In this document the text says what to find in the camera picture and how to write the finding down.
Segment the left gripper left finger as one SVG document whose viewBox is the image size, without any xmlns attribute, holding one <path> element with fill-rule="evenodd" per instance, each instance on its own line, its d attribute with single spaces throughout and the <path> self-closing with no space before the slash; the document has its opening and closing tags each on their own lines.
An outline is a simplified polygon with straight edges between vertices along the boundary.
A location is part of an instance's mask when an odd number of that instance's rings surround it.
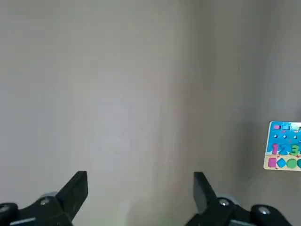
<svg viewBox="0 0 301 226">
<path fill-rule="evenodd" d="M 2 226 L 72 226 L 88 196 L 87 172 L 78 171 L 55 195 L 43 196 L 19 209 L 12 202 L 0 204 Z"/>
</svg>

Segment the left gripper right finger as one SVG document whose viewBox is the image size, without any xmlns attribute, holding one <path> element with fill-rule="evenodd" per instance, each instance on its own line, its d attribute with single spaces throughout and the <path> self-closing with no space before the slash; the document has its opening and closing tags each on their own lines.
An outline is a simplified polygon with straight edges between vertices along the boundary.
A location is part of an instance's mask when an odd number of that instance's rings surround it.
<svg viewBox="0 0 301 226">
<path fill-rule="evenodd" d="M 202 172 L 194 172 L 193 198 L 198 212 L 187 226 L 290 226 L 276 208 L 256 204 L 243 209 L 226 197 L 218 197 Z"/>
</svg>

